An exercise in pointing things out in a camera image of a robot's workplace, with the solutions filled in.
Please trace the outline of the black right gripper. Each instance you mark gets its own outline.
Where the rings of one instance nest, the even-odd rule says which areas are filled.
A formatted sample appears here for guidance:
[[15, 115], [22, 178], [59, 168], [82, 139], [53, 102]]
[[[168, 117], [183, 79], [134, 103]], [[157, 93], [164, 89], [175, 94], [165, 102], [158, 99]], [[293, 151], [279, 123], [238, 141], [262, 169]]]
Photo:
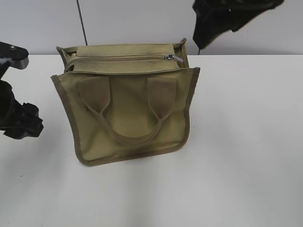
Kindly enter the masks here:
[[255, 17], [283, 4], [282, 0], [196, 0], [193, 40], [199, 49], [206, 48], [221, 34], [237, 32]]

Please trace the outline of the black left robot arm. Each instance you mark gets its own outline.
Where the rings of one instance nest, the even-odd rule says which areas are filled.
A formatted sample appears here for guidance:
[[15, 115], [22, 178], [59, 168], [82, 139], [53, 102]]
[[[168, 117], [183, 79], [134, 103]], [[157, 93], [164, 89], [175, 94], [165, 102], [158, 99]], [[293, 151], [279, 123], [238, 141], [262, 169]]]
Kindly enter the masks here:
[[[0, 43], [0, 76], [8, 68], [23, 70], [29, 64], [28, 51], [12, 44]], [[39, 109], [31, 103], [20, 104], [12, 91], [12, 86], [0, 81], [0, 130], [7, 137], [21, 140], [26, 137], [37, 138], [44, 126], [38, 116]]]

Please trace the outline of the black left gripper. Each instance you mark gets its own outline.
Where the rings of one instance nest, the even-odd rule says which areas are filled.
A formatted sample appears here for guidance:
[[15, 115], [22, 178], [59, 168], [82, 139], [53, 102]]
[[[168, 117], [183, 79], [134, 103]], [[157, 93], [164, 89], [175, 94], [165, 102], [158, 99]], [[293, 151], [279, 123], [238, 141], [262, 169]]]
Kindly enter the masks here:
[[6, 81], [0, 82], [0, 129], [15, 140], [38, 137], [44, 126], [39, 109], [31, 103], [20, 104]]

